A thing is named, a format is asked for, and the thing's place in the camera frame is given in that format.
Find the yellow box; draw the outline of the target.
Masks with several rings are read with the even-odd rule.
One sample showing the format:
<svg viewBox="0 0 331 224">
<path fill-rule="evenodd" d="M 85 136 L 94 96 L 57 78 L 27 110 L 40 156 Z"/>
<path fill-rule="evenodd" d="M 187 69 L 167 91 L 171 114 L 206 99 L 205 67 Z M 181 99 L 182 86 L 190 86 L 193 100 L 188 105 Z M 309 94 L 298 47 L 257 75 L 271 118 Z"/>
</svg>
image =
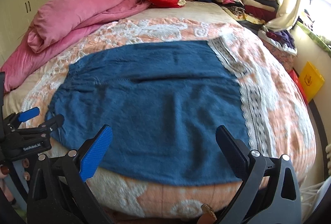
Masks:
<svg viewBox="0 0 331 224">
<path fill-rule="evenodd" d="M 324 77 L 319 70 L 309 61 L 306 62 L 304 68 L 300 72 L 299 81 L 308 102 L 313 100 L 325 83 Z"/>
</svg>

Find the purple clothes pile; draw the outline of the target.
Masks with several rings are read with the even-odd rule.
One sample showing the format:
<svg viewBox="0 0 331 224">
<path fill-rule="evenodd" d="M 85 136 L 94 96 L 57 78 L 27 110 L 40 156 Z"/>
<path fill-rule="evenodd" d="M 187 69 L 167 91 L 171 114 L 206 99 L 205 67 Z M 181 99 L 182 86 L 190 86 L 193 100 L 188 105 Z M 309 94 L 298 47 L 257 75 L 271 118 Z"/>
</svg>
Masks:
<svg viewBox="0 0 331 224">
<path fill-rule="evenodd" d="M 281 30 L 276 32 L 271 30 L 268 31 L 259 30 L 258 37 L 262 41 L 271 44 L 273 47 L 277 48 L 282 52 L 286 52 L 293 56 L 297 55 L 295 40 L 293 36 L 290 34 L 290 32 L 287 30 Z"/>
</svg>

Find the stack of folded clothes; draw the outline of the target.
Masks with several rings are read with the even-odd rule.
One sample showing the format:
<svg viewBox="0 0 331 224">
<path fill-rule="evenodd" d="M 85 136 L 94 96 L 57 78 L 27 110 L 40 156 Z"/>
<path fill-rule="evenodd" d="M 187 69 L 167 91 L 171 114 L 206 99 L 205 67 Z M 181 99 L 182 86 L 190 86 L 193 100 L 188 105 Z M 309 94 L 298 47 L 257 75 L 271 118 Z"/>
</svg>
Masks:
<svg viewBox="0 0 331 224">
<path fill-rule="evenodd" d="M 257 33 L 276 18 L 278 0 L 211 0 L 241 26 Z"/>
</svg>

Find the blue jeans with lace hem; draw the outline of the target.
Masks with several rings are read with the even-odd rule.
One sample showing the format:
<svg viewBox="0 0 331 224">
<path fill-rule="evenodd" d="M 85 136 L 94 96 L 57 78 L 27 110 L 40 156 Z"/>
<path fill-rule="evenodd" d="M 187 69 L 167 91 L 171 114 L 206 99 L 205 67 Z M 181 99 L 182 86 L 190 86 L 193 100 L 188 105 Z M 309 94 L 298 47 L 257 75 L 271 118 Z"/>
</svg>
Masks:
<svg viewBox="0 0 331 224">
<path fill-rule="evenodd" d="M 224 125 L 248 143 L 240 86 L 207 41 L 124 45 L 71 64 L 46 119 L 64 116 L 52 137 L 79 148 L 104 125 L 113 141 L 102 168 L 174 186 L 235 182 L 215 139 Z"/>
</svg>

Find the pink folded duvet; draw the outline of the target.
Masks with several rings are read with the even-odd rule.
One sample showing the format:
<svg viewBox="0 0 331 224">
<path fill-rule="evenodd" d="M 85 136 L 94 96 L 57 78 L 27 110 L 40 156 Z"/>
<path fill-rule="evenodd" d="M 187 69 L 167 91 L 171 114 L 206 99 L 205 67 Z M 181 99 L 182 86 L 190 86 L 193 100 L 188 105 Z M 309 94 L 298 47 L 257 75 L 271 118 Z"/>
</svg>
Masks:
<svg viewBox="0 0 331 224">
<path fill-rule="evenodd" d="M 146 0 L 48 1 L 38 9 L 20 45 L 1 67 L 5 93 L 102 25 L 138 14 L 149 5 Z"/>
</svg>

